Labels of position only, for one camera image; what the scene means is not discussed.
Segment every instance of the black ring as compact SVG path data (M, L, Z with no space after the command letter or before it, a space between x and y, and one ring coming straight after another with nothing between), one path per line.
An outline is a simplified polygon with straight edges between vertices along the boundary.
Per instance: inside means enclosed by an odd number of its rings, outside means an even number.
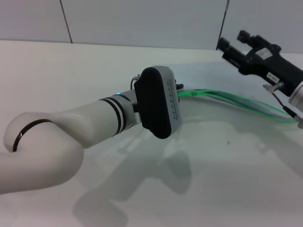
M27 126L25 126L25 127L20 131L20 133L18 134L18 136L17 136L16 139L15 139L15 142L14 142L14 145L13 145L13 152L16 152L16 151L17 151L18 143L20 142L22 136L23 136L28 130L30 130L31 128L33 128L35 125L38 125L38 124L41 124L41 123L44 123L44 122L51 122L51 123L53 123L53 122L52 122L51 120L49 120L49 119L39 119L39 120L33 121L33 122L29 123Z
M114 101L118 105L118 107L121 109L121 112L122 112L122 115L123 115L123 127L122 127L121 131L124 131L124 129L126 128L126 113L125 113L125 110L124 110L123 106L118 102L118 100L115 100L112 97L108 97L108 99Z
M115 96L121 96L122 98L125 98L127 101L131 101L128 97L122 94L115 94Z
M120 116L118 108L115 106L115 104L113 104L111 101L107 100L106 98L99 99L99 101L104 101L104 102L107 102L108 104L110 104L111 107L114 109L115 113L117 114L117 118L118 118L118 130L115 133L115 135L117 135L120 132L120 129L121 129L121 116Z

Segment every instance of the white robotic arm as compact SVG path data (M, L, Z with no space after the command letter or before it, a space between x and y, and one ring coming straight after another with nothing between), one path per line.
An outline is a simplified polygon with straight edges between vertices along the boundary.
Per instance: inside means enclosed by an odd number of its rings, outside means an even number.
M89 148L139 123L134 90L59 113L23 113L7 127L0 153L0 194L58 185L80 168Z

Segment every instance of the table surface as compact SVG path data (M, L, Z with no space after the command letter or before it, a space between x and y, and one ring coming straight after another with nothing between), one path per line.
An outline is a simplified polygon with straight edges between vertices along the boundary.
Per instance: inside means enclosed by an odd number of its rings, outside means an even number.
M240 75L217 51L15 41L0 41L0 50L0 136L22 112L128 90L151 65L170 66L187 86L278 107L261 78ZM303 67L303 55L283 56ZM180 108L183 125L166 140L137 125L85 150L67 183L1 195L0 225L302 226L302 130L211 100L182 99Z

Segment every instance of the green cable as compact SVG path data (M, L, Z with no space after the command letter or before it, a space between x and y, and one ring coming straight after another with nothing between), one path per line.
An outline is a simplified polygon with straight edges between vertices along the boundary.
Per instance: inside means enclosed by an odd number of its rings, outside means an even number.
M289 122L288 122L288 121L283 121L283 120L277 119L277 118L272 117L272 116L269 116L269 115L267 115L267 114L260 113L260 112L258 112L258 111L249 109L249 108L247 108L247 107L245 107L245 106L243 106L243 105L241 105L241 104L239 104L239 103L237 103L237 102L234 102L234 101L231 100L231 99L228 99L228 98L225 98L225 97L222 97L222 96L219 96L219 95L208 94L208 92L222 92L222 91L217 91L217 90L185 91L185 92L179 92L179 93L178 93L178 97L186 97L186 96L208 96L208 97L219 98L219 99L225 100L225 101L228 102L228 103L231 103L231 104L236 105L236 106L238 106L238 107L240 107L240 108L243 108L243 109L245 109L245 110L247 110L247 111L250 111L250 112L259 114L259 115L261 115L261 116L263 116L263 117L269 118L269 119L271 119L271 120L273 120L273 121L276 121L276 122L279 122L279 123L284 123L284 124L293 124L293 123L297 123L296 121L289 121ZM241 96L237 96L237 95L234 95L234 94L231 94L231 93L228 93L228 92L222 92L222 93L229 94L229 95L232 95L232 96L235 96L235 97L244 99L244 100L256 101L256 102L258 102L258 103L265 104L265 105L268 106L268 107L271 107L271 108L273 108L273 109L278 110L279 112L284 113L283 111L281 111L281 110L279 110L279 109L277 109L277 108L275 108L275 107L273 107L273 106L271 106L271 105L269 105L269 104L266 104L266 103L263 103L263 102L261 102L261 101L258 101L258 100L251 100L251 99L248 99L248 98L243 98L243 97L241 97Z

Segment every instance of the sticker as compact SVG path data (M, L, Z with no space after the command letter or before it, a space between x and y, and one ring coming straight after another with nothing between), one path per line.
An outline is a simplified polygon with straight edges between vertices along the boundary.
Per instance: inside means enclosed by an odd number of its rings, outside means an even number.
M262 50L257 51L256 54L263 60L273 56L272 53L267 48L263 48Z
M269 78L271 81L277 83L279 82L279 78L276 77L274 74L272 74L271 72L268 72L268 74L266 75L267 78Z

